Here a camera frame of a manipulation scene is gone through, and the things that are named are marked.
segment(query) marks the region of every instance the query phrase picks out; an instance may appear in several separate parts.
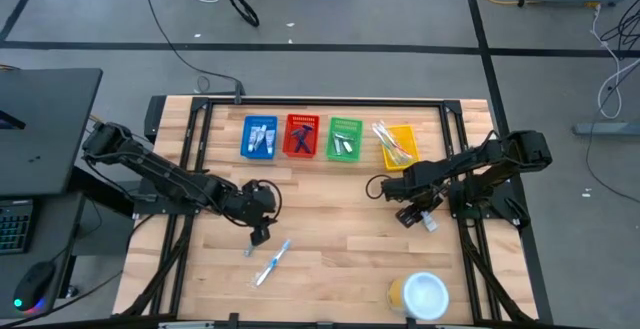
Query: computer monitor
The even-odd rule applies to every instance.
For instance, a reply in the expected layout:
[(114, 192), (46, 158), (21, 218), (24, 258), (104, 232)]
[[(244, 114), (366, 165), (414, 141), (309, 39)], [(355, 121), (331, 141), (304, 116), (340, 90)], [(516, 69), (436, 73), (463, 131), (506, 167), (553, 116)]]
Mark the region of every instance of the computer monitor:
[(0, 129), (24, 129), (25, 126), (23, 121), (0, 110)]

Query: concrete floor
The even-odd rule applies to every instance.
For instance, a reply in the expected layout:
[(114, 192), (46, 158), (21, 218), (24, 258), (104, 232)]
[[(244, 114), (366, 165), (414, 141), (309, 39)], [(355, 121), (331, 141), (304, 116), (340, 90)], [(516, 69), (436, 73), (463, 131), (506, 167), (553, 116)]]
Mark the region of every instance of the concrete floor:
[[(226, 0), (153, 0), (174, 42), (286, 44), (402, 44), (477, 47), (466, 0), (247, 0), (263, 24), (242, 22)], [(0, 0), (0, 23), (18, 0)], [(603, 9), (600, 31), (617, 23), (632, 0)], [(492, 48), (597, 49), (589, 34), (592, 10), (478, 0)], [(8, 37), (28, 42), (162, 43), (145, 0), (30, 0)], [(489, 91), (477, 55), (332, 52), (184, 53), (191, 63), (241, 78), (249, 94), (483, 98)], [(154, 94), (192, 93), (197, 73), (169, 51), (1, 49), (0, 62), (23, 68), (99, 67), (104, 77), (94, 113), (142, 131)], [(570, 127), (592, 119), (595, 95), (613, 72), (603, 58), (493, 57), (512, 130), (542, 131), (554, 163), (524, 175), (554, 320), (557, 324), (629, 328), (640, 322), (640, 208), (599, 186), (584, 164), (586, 141)], [(211, 79), (214, 91), (229, 83)], [(621, 119), (639, 120), (640, 74), (622, 91)], [(637, 141), (594, 140), (594, 170), (614, 187), (638, 196)], [(116, 180), (134, 179), (108, 167)], [(582, 193), (592, 189), (591, 197)], [(131, 225), (113, 226), (126, 237)], [(91, 245), (90, 238), (86, 245)], [(117, 272), (124, 253), (87, 257), (73, 282), (91, 288)], [(117, 282), (46, 321), (106, 317)]]

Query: toothpaste tube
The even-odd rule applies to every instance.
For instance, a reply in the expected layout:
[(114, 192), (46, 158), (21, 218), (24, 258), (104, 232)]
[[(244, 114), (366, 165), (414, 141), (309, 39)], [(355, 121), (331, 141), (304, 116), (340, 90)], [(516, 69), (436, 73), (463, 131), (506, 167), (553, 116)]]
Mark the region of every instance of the toothpaste tube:
[(255, 149), (257, 150), (258, 148), (260, 148), (260, 144), (262, 144), (262, 141), (264, 140), (264, 135), (267, 132), (267, 126), (263, 125), (262, 127), (260, 127), (260, 130), (258, 130), (258, 137), (256, 138), (256, 145), (255, 145)]
[(267, 130), (265, 139), (267, 141), (267, 153), (269, 154), (273, 154), (273, 140), (275, 139), (275, 137), (276, 137), (275, 130)]
[(256, 147), (256, 139), (258, 138), (258, 131), (260, 131), (260, 127), (251, 127), (251, 132), (249, 133), (249, 153), (253, 151)]

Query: blue toothbrush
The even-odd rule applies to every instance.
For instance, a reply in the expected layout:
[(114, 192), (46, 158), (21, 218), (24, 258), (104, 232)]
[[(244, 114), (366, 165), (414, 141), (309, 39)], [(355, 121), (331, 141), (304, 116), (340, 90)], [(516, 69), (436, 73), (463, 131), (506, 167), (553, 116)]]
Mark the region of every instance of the blue toothbrush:
[(276, 267), (276, 265), (278, 265), (278, 261), (280, 261), (280, 257), (282, 256), (282, 254), (284, 254), (284, 252), (286, 252), (287, 249), (289, 249), (290, 242), (291, 242), (290, 240), (287, 240), (286, 242), (284, 242), (284, 244), (282, 245), (282, 248), (276, 253), (276, 255), (274, 255), (269, 265), (265, 268), (262, 274), (260, 274), (260, 276), (258, 277), (258, 280), (256, 280), (256, 286), (259, 286), (260, 284), (262, 284), (264, 280), (267, 279), (267, 276), (269, 276), (269, 273), (271, 273), (273, 269)]

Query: white item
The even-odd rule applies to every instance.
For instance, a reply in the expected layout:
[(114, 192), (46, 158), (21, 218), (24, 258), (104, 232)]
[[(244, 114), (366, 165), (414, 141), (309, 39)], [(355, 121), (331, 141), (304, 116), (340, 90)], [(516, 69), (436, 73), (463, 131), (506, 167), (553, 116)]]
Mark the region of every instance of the white item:
[(267, 134), (267, 126), (263, 125), (260, 127), (260, 130), (258, 130), (258, 137), (256, 138), (256, 145), (254, 146), (255, 150), (258, 150), (258, 148), (260, 148), (260, 144), (262, 144), (262, 141), (264, 140), (265, 135)]
[(407, 278), (403, 299), (407, 315), (418, 320), (436, 320), (449, 306), (447, 287), (440, 278), (428, 272)]
[(256, 140), (258, 139), (258, 131), (260, 131), (260, 127), (251, 127), (251, 132), (249, 133), (249, 146), (247, 149), (249, 153), (253, 151), (256, 147)]
[(276, 137), (275, 130), (267, 130), (266, 141), (267, 141), (267, 153), (273, 154), (273, 139)]
[(438, 229), (438, 223), (436, 223), (430, 213), (424, 211), (420, 214), (422, 214), (422, 223), (427, 228), (429, 233), (434, 232), (436, 229)]
[(344, 148), (347, 150), (347, 153), (351, 153), (353, 151), (353, 149), (351, 149), (351, 145), (349, 145), (349, 143), (347, 143), (346, 141), (342, 142), (342, 145), (344, 145)]
[(336, 155), (341, 155), (342, 150), (340, 150), (340, 140), (338, 140), (338, 138), (333, 138), (333, 144), (336, 148)]

